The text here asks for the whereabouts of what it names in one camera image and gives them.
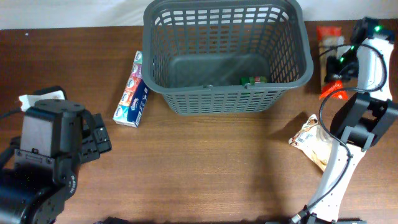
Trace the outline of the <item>red biscuit packet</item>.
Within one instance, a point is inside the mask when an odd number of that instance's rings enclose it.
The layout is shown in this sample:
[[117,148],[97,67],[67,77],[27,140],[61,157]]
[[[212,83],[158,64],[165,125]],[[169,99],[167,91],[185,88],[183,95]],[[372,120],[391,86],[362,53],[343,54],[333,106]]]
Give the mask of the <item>red biscuit packet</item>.
[[[345,38],[341,34],[341,27],[318,26],[317,37],[320,54],[330,47],[344,44],[345,41]],[[324,99],[331,92],[343,88],[342,78],[338,76],[340,70],[340,57],[343,52],[344,48],[338,48],[319,58],[321,92],[318,98],[320,100]]]

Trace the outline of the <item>Knorr jar green lid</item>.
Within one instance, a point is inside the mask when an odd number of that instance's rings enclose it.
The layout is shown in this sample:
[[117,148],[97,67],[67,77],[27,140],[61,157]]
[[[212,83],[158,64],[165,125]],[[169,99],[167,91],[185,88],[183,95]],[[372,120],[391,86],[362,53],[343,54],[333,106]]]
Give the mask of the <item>Knorr jar green lid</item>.
[[266,77],[243,77],[240,79],[240,84],[245,86],[247,84],[255,85],[257,83],[267,83]]

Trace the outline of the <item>beige snack wrapper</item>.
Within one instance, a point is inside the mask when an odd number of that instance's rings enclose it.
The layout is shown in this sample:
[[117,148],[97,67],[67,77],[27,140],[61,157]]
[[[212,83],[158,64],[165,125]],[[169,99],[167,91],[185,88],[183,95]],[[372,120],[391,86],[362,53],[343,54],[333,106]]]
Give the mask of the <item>beige snack wrapper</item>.
[[34,106],[37,101],[47,99],[65,100],[66,98],[62,90],[51,91],[44,94],[21,95],[19,96],[19,101],[21,103],[20,109],[22,112],[25,112],[27,109]]

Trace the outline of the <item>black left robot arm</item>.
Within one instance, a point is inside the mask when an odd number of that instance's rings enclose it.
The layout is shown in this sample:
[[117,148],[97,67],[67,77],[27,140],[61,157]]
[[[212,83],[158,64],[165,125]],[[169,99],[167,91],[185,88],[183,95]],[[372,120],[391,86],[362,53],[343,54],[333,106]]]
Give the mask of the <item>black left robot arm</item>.
[[39,100],[1,153],[1,223],[55,223],[82,164],[111,150],[102,116],[69,100]]

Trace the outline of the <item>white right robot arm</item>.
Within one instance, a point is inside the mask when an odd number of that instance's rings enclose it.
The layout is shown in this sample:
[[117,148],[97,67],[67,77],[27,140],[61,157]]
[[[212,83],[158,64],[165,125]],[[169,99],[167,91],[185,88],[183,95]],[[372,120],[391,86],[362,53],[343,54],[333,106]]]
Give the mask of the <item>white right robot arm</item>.
[[397,119],[388,83],[394,42],[392,30],[364,17],[354,26],[346,51],[327,62],[329,77],[356,77],[358,85],[325,129],[332,138],[328,164],[317,191],[290,223],[340,222],[341,201],[357,165]]

